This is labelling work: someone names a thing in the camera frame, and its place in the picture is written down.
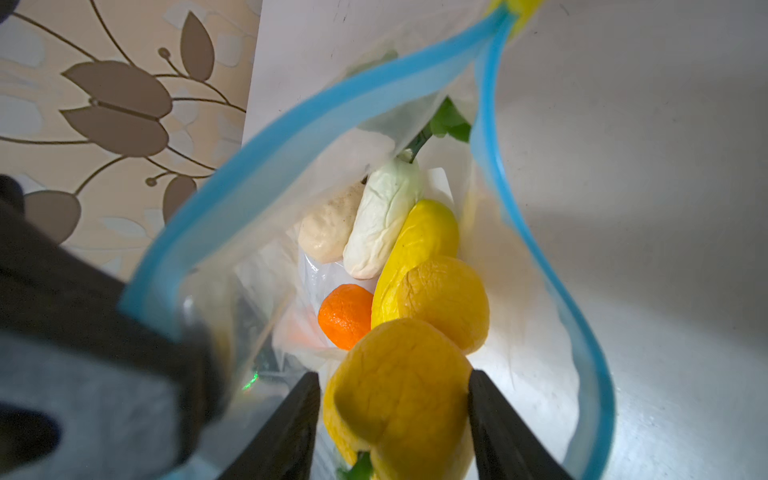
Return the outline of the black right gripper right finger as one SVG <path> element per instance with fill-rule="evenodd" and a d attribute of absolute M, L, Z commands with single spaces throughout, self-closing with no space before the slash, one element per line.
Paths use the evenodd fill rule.
<path fill-rule="evenodd" d="M 481 370 L 470 375 L 468 408 L 480 480 L 571 480 Z"/>

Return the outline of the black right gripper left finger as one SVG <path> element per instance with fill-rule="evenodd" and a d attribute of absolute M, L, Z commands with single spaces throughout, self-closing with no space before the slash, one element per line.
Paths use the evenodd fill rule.
<path fill-rule="evenodd" d="M 307 372 L 218 479 L 308 479 L 320 402 L 319 376 Z"/>

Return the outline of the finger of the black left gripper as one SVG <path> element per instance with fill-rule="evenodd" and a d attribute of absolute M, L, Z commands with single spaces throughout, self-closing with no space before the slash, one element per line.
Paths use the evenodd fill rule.
<path fill-rule="evenodd" d="M 200 331 L 121 314 L 123 285 L 56 245 L 1 179 L 1 475 L 161 479 L 189 461 L 220 381 Z"/>

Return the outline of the yellow orange with green stem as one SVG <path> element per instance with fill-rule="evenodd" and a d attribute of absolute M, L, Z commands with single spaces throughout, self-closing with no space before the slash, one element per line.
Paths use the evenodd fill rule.
<path fill-rule="evenodd" d="M 341 458 L 369 455 L 376 479 L 462 479 L 474 458 L 472 366 L 427 322 L 371 330 L 327 383 L 323 423 Z"/>

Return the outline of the orange toy fruit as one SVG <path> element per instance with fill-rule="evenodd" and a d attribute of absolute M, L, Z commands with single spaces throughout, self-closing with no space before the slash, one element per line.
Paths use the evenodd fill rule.
<path fill-rule="evenodd" d="M 322 302 L 318 325 L 336 347 L 349 351 L 371 331 L 373 299 L 359 285 L 340 285 Z"/>

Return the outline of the small yellow lemon toy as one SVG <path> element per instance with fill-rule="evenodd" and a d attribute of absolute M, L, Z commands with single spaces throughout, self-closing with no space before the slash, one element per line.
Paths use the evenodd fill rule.
<path fill-rule="evenodd" d="M 436 256 L 411 269 L 395 296 L 400 318 L 431 324 L 466 355 L 479 350 L 490 329 L 490 306 L 480 276 L 468 264 Z"/>

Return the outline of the beige potato toy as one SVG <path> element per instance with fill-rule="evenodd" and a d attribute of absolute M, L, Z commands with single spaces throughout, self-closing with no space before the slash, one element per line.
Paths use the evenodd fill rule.
<path fill-rule="evenodd" d="M 301 221 L 298 243 L 313 260 L 333 263 L 343 256 L 352 232 L 365 185 L 361 182 L 310 211 Z"/>

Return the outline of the yellow corn toy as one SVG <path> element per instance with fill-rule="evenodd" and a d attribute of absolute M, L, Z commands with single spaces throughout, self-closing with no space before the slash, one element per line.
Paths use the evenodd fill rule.
<path fill-rule="evenodd" d="M 371 328 L 396 319 L 397 289 L 405 275 L 435 256 L 456 257 L 459 226 L 453 212 L 436 200 L 420 200 L 409 212 L 374 292 Z"/>

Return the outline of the clear zip bag blue zipper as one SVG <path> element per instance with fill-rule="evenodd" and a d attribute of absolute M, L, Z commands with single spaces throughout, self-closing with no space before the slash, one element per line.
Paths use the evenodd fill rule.
<path fill-rule="evenodd" d="M 264 127 L 174 214 L 119 308 L 173 340 L 196 328 L 209 336 L 216 413 L 235 401 L 255 410 L 246 378 L 269 373 L 257 363 L 263 337 L 286 328 L 320 292 L 298 256 L 300 215 L 402 152 L 450 100 L 470 117 L 469 150 L 439 167 L 449 179 L 462 253 L 501 287 L 491 357 L 511 353 L 513 273 L 503 256 L 512 255 L 523 261 L 524 285 L 548 295 L 547 313 L 570 339 L 578 416 L 562 466 L 575 479 L 603 475 L 616 422 L 609 367 L 525 223 L 498 144 L 502 54 L 538 9 L 536 1 L 495 1 L 483 19 L 456 7 L 408 21 L 341 79 Z"/>

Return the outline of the white radish with green leaves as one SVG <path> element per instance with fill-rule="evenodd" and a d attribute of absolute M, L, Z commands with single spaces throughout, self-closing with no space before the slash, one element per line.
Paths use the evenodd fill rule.
<path fill-rule="evenodd" d="M 447 98 L 404 150 L 369 175 L 343 251 L 347 274 L 368 280 L 383 270 L 408 214 L 423 198 L 424 180 L 415 156 L 427 140 L 448 135 L 466 142 L 470 132 L 465 115 Z"/>

